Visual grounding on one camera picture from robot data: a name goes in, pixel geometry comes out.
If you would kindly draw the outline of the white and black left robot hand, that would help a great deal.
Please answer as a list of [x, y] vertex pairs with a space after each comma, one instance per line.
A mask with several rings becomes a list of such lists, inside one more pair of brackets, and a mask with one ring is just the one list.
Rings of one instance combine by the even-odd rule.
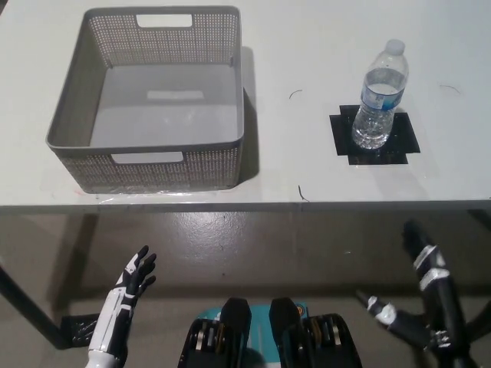
[[108, 292], [88, 347], [87, 367], [122, 367], [126, 363], [137, 302], [156, 280], [152, 272], [157, 255], [148, 251], [145, 245], [130, 259]]

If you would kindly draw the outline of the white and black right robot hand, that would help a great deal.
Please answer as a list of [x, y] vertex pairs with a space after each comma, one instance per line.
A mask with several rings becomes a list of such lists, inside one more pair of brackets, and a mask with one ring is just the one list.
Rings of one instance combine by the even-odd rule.
[[379, 325], [411, 346], [435, 354], [466, 356], [470, 351], [466, 321], [442, 251], [414, 220], [404, 224], [402, 238], [417, 275], [424, 313], [398, 310], [363, 291], [356, 292], [357, 299]]

